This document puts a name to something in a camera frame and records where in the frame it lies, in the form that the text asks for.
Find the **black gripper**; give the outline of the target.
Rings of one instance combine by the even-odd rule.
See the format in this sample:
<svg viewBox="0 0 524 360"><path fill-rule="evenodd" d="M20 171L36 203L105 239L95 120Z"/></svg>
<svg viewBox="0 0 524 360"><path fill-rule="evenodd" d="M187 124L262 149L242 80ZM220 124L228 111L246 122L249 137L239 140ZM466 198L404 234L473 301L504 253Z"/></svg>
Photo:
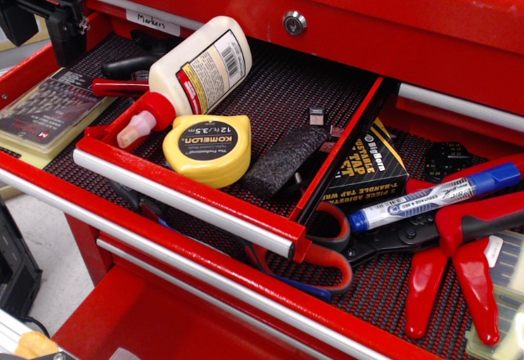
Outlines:
<svg viewBox="0 0 524 360"><path fill-rule="evenodd" d="M83 0L1 0L1 29L17 47L38 32L36 16L46 21L59 66L70 66L86 52L89 23Z"/></svg>

